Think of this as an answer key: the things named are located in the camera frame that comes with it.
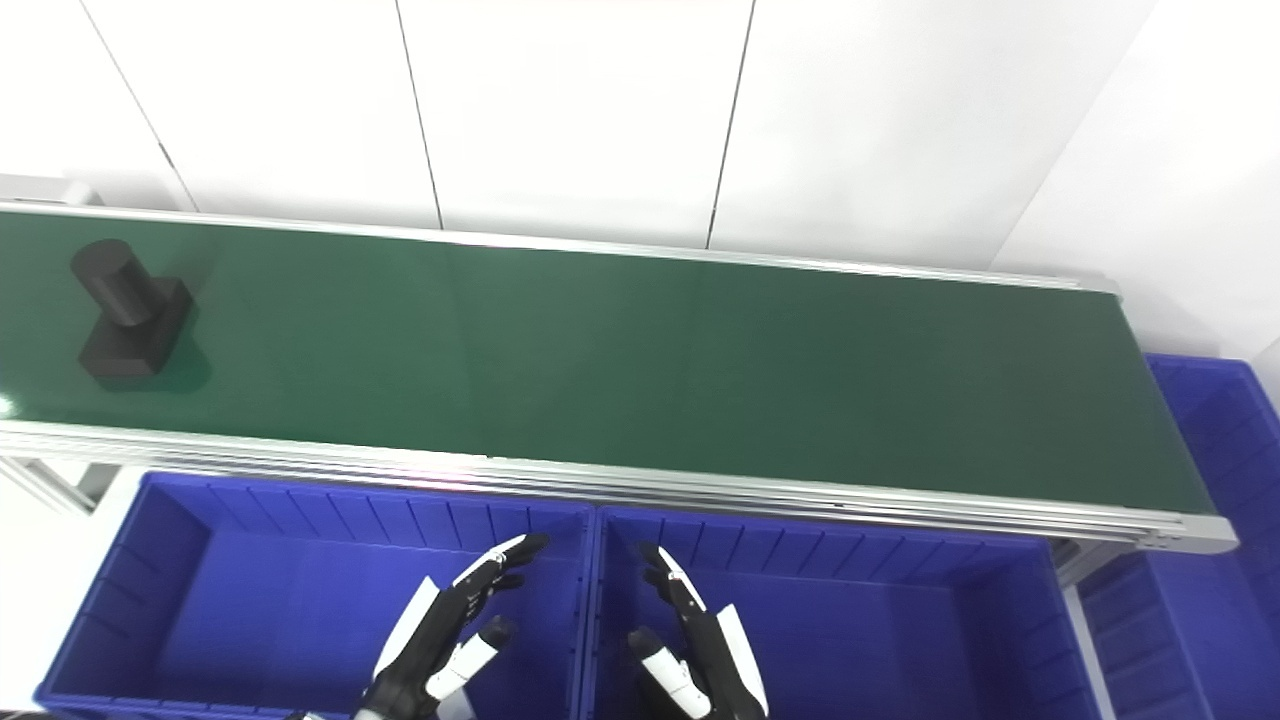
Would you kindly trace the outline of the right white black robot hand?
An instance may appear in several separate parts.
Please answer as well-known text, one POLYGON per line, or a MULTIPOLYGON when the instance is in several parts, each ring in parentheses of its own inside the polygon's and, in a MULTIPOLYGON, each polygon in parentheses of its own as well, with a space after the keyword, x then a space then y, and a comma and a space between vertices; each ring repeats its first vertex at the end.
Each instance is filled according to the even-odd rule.
POLYGON ((637 688, 645 719, 768 719, 762 673, 741 618, 728 603, 710 612, 687 573, 659 544, 637 544, 644 579, 669 605, 686 641, 684 656, 649 626, 627 635, 641 669, 637 688))

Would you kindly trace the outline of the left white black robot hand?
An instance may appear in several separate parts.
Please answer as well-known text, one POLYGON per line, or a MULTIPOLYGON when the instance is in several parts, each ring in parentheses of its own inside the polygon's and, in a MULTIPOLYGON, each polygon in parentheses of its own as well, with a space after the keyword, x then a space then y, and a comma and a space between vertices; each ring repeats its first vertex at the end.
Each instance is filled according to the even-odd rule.
POLYGON ((511 641, 516 625, 494 616, 470 638, 465 628, 493 594, 518 588, 516 568, 550 538, 516 536, 489 548, 445 588, 425 577, 388 635, 355 712, 357 719, 471 719, 465 687, 511 641))

